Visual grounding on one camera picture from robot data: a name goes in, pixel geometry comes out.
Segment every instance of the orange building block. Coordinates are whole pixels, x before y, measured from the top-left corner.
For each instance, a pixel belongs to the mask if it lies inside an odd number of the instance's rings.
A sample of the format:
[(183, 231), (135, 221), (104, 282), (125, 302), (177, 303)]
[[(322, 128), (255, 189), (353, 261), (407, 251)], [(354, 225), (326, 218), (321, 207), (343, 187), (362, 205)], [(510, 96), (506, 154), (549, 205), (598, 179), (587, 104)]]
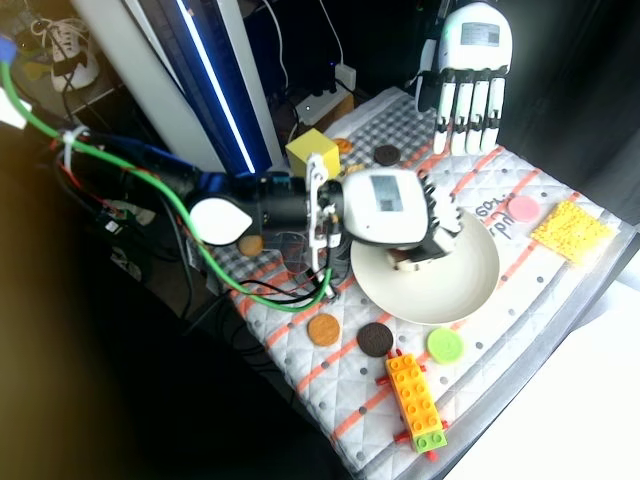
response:
[(431, 398), (424, 374), (413, 355), (402, 355), (386, 361), (398, 405), (412, 437), (442, 430), (440, 415)]

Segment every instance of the yellow square sponge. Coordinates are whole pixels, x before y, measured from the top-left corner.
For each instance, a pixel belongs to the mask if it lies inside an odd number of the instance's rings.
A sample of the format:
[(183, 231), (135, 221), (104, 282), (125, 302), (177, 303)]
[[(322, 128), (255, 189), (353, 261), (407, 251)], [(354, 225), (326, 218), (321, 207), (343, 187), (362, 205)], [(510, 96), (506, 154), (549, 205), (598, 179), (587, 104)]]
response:
[(564, 201), (556, 206), (531, 237), (570, 261), (582, 264), (589, 252), (612, 235), (609, 227), (573, 202)]
[(329, 171), (329, 178), (335, 178), (340, 173), (340, 153), (338, 145), (333, 140), (325, 137), (315, 128), (300, 135), (286, 147), (287, 157), (293, 175), (305, 177), (307, 173), (307, 160), (312, 153), (319, 153), (324, 158), (324, 165)]

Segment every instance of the power strip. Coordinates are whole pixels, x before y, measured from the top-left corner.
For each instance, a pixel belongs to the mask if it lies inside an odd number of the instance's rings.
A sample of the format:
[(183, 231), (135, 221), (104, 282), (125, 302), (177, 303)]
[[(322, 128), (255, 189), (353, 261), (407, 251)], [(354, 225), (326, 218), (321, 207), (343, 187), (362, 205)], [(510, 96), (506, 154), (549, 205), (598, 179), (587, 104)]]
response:
[[(350, 89), (355, 89), (356, 71), (353, 68), (344, 64), (336, 65), (336, 78)], [(300, 122), (305, 125), (315, 125), (322, 117), (337, 107), (342, 100), (347, 98), (347, 96), (349, 96), (349, 91), (342, 87), (342, 85), (336, 85), (336, 91), (334, 93), (325, 90), (319, 97), (309, 95), (296, 105), (298, 118)]]

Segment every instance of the shoelace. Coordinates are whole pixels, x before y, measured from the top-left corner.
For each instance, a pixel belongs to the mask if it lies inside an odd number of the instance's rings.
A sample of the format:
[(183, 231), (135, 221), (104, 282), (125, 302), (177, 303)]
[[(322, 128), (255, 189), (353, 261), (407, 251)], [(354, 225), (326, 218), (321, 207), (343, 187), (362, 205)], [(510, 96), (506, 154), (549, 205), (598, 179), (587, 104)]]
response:
[(42, 37), (42, 46), (45, 47), (47, 37), (53, 37), (53, 47), (61, 48), (63, 54), (73, 55), (73, 36), (79, 36), (88, 42), (87, 37), (84, 35), (88, 33), (89, 29), (85, 23), (79, 18), (65, 18), (63, 20), (50, 20), (48, 18), (42, 18), (31, 22), (31, 33), (36, 36)]

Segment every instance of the green cable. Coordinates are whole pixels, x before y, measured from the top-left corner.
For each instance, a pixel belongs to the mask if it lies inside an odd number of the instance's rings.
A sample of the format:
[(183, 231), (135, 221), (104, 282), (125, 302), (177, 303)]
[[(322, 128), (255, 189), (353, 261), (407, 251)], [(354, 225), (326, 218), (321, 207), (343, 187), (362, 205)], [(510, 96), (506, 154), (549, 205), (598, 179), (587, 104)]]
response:
[[(42, 120), (40, 120), (38, 117), (36, 117), (34, 114), (32, 114), (29, 110), (27, 110), (22, 105), (22, 102), (20, 101), (20, 98), (18, 97), (18, 94), (16, 93), (15, 88), (13, 86), (13, 82), (11, 81), (10, 66), (7, 62), (0, 63), (0, 71), (2, 73), (2, 83), (7, 93), (7, 97), (13, 104), (14, 108), (18, 111), (18, 113), (20, 113), (20, 115), (22, 115), (31, 125), (36, 127), (45, 135), (61, 140), (62, 137), (57, 130), (51, 128), (49, 125), (44, 123)], [(213, 258), (209, 250), (204, 246), (202, 239), (198, 235), (195, 225), (191, 221), (191, 216), (189, 215), (189, 212), (185, 208), (184, 204), (182, 203), (180, 198), (173, 192), (173, 190), (171, 190), (167, 185), (165, 185), (164, 182), (162, 182), (161, 180), (157, 179), (156, 177), (154, 177), (153, 175), (145, 171), (139, 170), (132, 163), (129, 163), (126, 160), (123, 160), (122, 158), (116, 155), (112, 155), (111, 153), (104, 152), (98, 148), (92, 147), (91, 145), (87, 145), (86, 143), (82, 143), (78, 141), (73, 142), (72, 145), (76, 150), (79, 150), (88, 155), (94, 156), (96, 158), (99, 158), (100, 160), (104, 160), (107, 163), (115, 165), (124, 170), (128, 170), (129, 173), (131, 173), (131, 175), (134, 175), (140, 178), (141, 180), (147, 182), (148, 184), (160, 190), (160, 192), (162, 192), (165, 195), (165, 197), (171, 202), (173, 207), (176, 209), (176, 211), (180, 215), (180, 218), (182, 218), (182, 220), (184, 221), (184, 224), (187, 226), (187, 228), (191, 232), (191, 235), (196, 240), (200, 253), (204, 257), (209, 267), (211, 267), (211, 269), (216, 273), (216, 275), (218, 275), (225, 283), (227, 283), (234, 290), (238, 290), (240, 293), (250, 296), (257, 303), (261, 303), (263, 305), (266, 305), (267, 307), (271, 307), (276, 310), (289, 312), (289, 313), (299, 313), (299, 312), (308, 310), (309, 308), (313, 307), (318, 302), (320, 302), (324, 297), (325, 291), (329, 286), (329, 281), (331, 280), (331, 273), (332, 273), (331, 268), (327, 268), (327, 271), (325, 272), (325, 276), (322, 281), (322, 285), (320, 286), (320, 291), (318, 292), (318, 294), (315, 297), (313, 297), (313, 299), (306, 305), (302, 305), (300, 307), (289, 307), (286, 305), (280, 305), (278, 303), (271, 302), (258, 295), (252, 295), (252, 293), (248, 289), (244, 288), (242, 285), (236, 282), (233, 278), (231, 278), (227, 274), (227, 272), (225, 272), (222, 269), (222, 267), (220, 267), (220, 265), (218, 265), (218, 262), (216, 262), (216, 260)]]

